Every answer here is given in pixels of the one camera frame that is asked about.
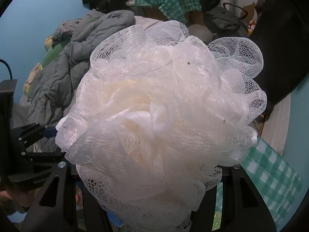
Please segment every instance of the screw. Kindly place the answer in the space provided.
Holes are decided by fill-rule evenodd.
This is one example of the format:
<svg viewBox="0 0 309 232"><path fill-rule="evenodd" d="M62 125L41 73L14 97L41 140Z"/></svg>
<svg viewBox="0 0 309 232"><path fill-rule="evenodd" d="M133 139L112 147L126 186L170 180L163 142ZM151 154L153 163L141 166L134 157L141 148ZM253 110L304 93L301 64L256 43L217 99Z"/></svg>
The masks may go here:
<svg viewBox="0 0 309 232"><path fill-rule="evenodd" d="M233 168L235 168L235 169L240 169L240 165L239 165L239 164L236 164L236 165L233 166Z"/></svg>
<svg viewBox="0 0 309 232"><path fill-rule="evenodd" d="M65 166L66 166L66 163L64 161L58 163L58 167L60 168L63 168Z"/></svg>

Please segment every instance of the gray puffer blanket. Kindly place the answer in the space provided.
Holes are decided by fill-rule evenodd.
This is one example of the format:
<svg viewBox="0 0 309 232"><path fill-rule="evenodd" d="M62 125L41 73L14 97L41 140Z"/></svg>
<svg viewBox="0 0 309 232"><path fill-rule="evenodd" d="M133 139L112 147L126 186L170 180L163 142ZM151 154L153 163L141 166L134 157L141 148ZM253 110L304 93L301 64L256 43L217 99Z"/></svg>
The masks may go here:
<svg viewBox="0 0 309 232"><path fill-rule="evenodd" d="M90 55L110 35L135 24L128 10L108 14L92 10L78 24L71 41L56 60L50 62L33 81L28 123L55 126L70 105L74 90L89 70ZM55 139L43 138L35 145L38 152L52 152Z"/></svg>

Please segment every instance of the pile of clothes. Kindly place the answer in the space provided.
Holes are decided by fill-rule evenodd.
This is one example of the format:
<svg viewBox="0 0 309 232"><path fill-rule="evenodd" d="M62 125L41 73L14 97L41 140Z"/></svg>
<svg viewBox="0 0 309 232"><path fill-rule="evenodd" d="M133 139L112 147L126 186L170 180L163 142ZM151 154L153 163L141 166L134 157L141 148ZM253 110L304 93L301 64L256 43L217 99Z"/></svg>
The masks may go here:
<svg viewBox="0 0 309 232"><path fill-rule="evenodd" d="M89 70L90 55L100 42L133 24L147 29L157 22L134 16L129 10L108 14L91 10L82 19L62 22L45 42L48 51L43 62L32 69L25 82L24 91L30 103L28 123L55 126L70 111L75 91ZM55 148L54 138L43 138L28 150L52 152Z"/></svg>
<svg viewBox="0 0 309 232"><path fill-rule="evenodd" d="M95 9L103 13L127 8L125 0L82 0L82 3L84 6L88 6L89 9Z"/></svg>

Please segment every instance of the mesh netting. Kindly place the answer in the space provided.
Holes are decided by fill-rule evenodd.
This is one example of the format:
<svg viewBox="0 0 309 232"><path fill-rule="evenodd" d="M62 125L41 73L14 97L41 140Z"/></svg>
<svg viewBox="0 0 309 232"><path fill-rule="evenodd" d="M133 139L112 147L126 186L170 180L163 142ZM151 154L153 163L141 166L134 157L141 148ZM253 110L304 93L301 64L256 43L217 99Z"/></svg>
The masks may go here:
<svg viewBox="0 0 309 232"><path fill-rule="evenodd" d="M242 161L247 124L266 94L252 80L262 54L246 38L207 47L177 22L134 25L94 50L56 143L122 231L188 231L189 215Z"/></svg>

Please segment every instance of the black metal frame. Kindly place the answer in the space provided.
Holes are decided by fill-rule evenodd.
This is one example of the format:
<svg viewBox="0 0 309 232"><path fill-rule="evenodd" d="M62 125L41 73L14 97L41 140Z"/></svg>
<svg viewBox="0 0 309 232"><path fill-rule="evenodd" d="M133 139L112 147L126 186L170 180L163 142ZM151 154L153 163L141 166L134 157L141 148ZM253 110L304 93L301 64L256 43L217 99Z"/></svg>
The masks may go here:
<svg viewBox="0 0 309 232"><path fill-rule="evenodd" d="M50 136L51 133L55 135L54 129L39 123L9 129L8 120L12 112L15 85L16 81L13 80L0 83L0 101L3 103L0 108L0 125L3 126L3 133L7 135L3 136L5 144L0 152L2 161L10 162L0 163L1 178L6 179L4 187L14 185L25 192L42 186L23 221L22 232L82 232L77 226L75 200L75 183L81 179L75 165L68 166L61 151L30 153L26 150L41 138ZM251 229L254 232L275 232L276 226L265 202L242 167L222 167L222 170L222 225L219 231L234 232L237 228L240 232ZM216 189L214 187L207 191L199 210L192 212L191 232L211 231ZM112 232L106 212L84 185L82 190L87 231ZM262 218L264 223L257 222L257 216ZM2 219L3 224L8 226L4 229L13 231L13 225L4 217Z"/></svg>

